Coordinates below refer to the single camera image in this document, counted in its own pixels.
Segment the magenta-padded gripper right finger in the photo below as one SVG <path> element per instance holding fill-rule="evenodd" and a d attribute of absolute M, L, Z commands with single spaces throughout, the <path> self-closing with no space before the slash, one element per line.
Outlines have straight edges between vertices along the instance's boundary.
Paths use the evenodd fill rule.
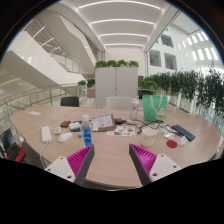
<path fill-rule="evenodd" d="M 156 155 L 134 144 L 129 145 L 129 155 L 143 186 L 181 170 L 181 167 L 165 154 Z"/>

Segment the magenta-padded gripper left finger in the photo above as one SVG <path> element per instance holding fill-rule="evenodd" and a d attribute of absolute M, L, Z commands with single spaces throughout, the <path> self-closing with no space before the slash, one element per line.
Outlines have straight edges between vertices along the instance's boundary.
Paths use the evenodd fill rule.
<path fill-rule="evenodd" d="M 46 171 L 83 186 L 94 155 L 94 146 L 90 145 L 68 157 L 57 158 L 46 168 Z"/>

